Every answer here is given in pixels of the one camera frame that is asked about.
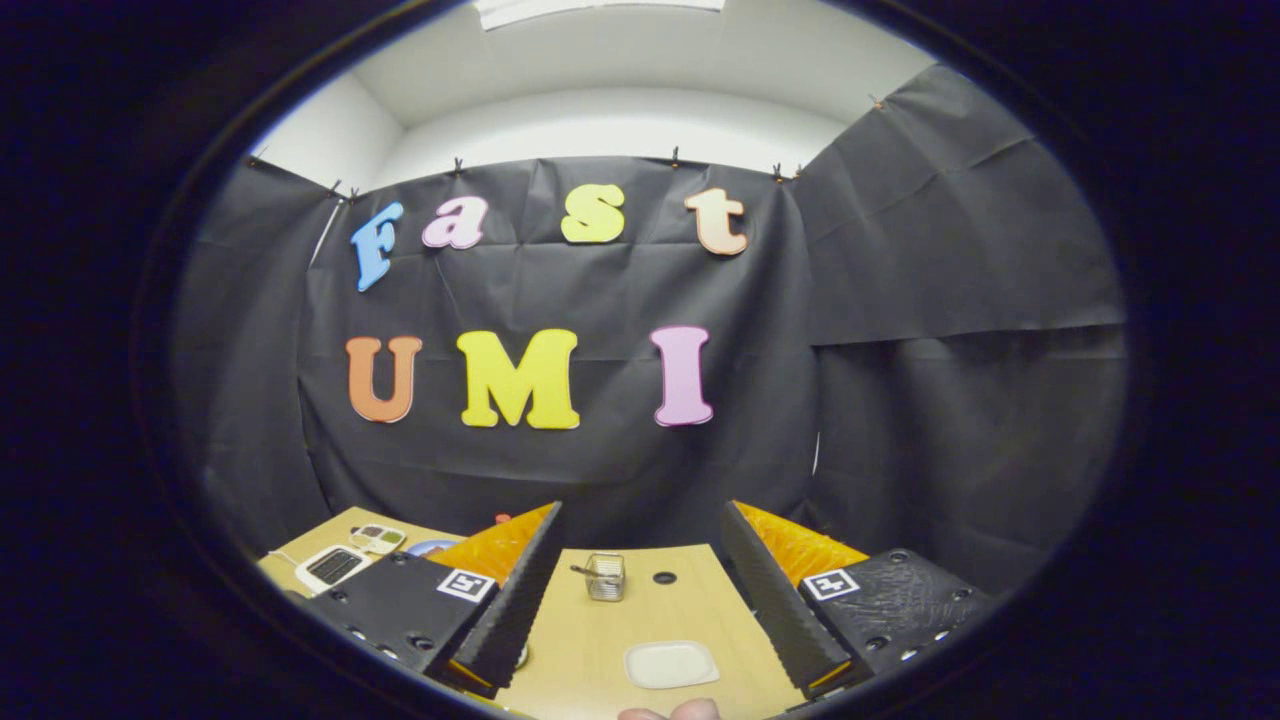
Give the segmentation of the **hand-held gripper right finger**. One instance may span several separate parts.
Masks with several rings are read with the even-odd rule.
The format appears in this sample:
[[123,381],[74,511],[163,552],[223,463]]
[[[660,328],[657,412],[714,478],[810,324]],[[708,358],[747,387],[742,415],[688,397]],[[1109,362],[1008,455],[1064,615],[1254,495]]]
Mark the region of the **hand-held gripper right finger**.
[[722,544],[806,700],[902,666],[992,603],[978,585],[914,551],[868,555],[737,500],[722,511]]

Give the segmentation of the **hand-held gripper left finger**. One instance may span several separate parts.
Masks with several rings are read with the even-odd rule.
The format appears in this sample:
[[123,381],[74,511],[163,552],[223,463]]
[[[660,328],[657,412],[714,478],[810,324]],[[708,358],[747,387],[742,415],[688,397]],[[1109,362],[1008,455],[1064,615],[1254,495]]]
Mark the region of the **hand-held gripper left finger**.
[[402,667],[493,700],[509,687],[564,546],[545,503],[433,556],[389,552],[300,607]]

